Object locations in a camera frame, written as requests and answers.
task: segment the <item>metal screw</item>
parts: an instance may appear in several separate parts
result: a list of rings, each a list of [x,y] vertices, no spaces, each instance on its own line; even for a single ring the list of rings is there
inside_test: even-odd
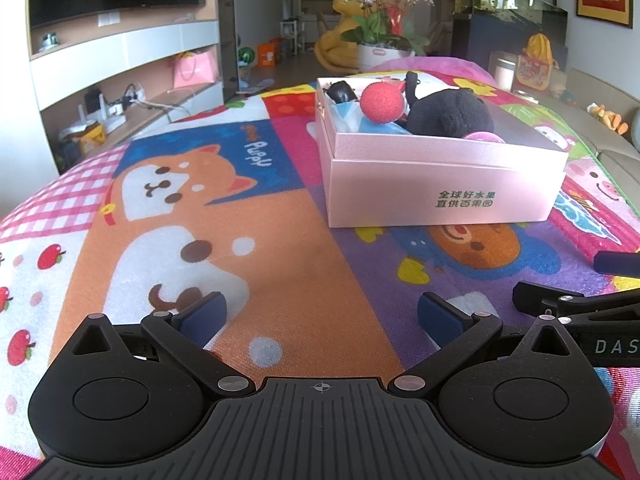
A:
[[[249,386],[247,378],[239,375],[229,375],[218,381],[218,387],[226,392],[239,392]]]
[[[416,375],[401,375],[400,377],[396,377],[394,384],[396,388],[406,392],[415,392],[423,389],[427,385],[422,377]]]

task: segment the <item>checkered pattern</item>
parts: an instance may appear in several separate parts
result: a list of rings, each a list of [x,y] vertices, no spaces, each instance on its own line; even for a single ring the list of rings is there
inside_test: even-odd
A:
[[[87,160],[41,189],[0,223],[0,242],[88,229],[127,146]]]

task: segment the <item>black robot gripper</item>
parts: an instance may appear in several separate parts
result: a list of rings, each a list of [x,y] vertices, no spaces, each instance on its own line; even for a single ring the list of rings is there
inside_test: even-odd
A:
[[[514,297],[520,286],[534,285]],[[425,293],[418,320],[441,329],[441,348],[386,388],[267,378],[256,390],[202,349],[219,293],[137,325],[91,314],[31,397],[47,458],[28,478],[614,480],[594,457],[612,403],[580,334],[546,314],[553,297],[528,304],[543,313],[525,330]]]

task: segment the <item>red ball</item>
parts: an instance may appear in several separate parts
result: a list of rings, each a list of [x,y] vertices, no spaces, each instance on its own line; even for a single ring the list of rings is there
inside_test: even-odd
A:
[[[379,81],[364,89],[360,96],[360,108],[372,123],[392,123],[404,113],[404,97],[398,87]]]

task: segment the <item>colorful blanket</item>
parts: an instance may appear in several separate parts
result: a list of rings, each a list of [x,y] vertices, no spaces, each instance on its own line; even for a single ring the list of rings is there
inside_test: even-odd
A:
[[[218,290],[228,312],[206,348],[257,383],[387,381],[436,351],[417,323],[426,290],[466,312],[527,325],[511,304],[518,280],[586,295],[639,286],[591,268],[600,249],[638,250],[640,221],[578,135],[546,108],[432,75],[472,88],[569,153],[548,221],[330,230],[310,85],[220,107],[96,156],[5,218],[0,478],[21,478],[41,460],[27,420],[30,395],[91,312],[136,323]],[[452,229],[464,243],[453,243]],[[616,407],[600,458],[638,480],[640,376],[598,372]]]

